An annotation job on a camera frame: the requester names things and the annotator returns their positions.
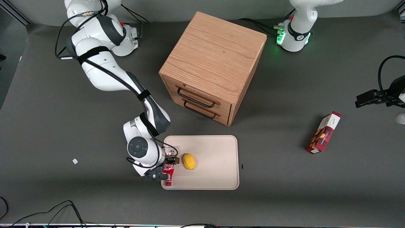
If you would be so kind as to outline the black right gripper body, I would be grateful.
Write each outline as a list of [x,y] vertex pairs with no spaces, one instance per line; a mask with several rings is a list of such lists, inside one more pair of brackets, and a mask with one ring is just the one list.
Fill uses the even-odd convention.
[[172,146],[163,146],[162,151],[165,154],[165,159],[178,158],[178,150]]

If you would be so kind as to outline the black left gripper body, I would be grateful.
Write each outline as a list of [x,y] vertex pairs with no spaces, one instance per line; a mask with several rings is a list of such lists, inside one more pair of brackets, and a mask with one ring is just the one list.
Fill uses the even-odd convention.
[[401,100],[400,95],[404,95],[405,88],[405,75],[395,79],[389,86],[388,89],[383,90],[382,101],[387,107],[397,106],[404,108],[404,101]]

